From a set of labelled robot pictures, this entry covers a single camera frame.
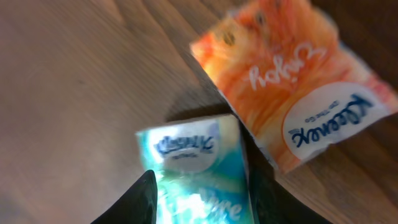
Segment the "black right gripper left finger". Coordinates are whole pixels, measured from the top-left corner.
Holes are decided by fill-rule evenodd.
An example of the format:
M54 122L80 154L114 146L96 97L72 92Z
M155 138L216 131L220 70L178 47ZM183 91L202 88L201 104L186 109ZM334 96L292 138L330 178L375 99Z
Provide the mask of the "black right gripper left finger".
M156 224L157 193L155 173L147 170L91 224Z

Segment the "orange tissue pack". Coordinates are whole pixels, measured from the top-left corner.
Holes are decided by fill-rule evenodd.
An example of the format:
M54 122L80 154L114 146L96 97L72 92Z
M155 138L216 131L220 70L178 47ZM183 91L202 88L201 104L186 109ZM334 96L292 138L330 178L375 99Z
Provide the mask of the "orange tissue pack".
M396 92L308 1L249 2L190 50L281 172L397 112Z

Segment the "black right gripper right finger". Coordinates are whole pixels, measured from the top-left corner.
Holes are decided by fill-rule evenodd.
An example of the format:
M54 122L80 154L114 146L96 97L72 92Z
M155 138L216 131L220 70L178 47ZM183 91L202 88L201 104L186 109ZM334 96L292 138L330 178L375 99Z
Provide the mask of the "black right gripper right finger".
M255 224L331 224L257 166L249 167L249 193Z

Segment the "teal tissue pack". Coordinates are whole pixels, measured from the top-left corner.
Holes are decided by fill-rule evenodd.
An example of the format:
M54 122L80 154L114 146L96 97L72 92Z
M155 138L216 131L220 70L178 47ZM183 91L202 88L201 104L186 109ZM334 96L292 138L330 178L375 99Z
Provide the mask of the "teal tissue pack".
M137 132L157 184L157 223L254 223L238 119L189 119Z

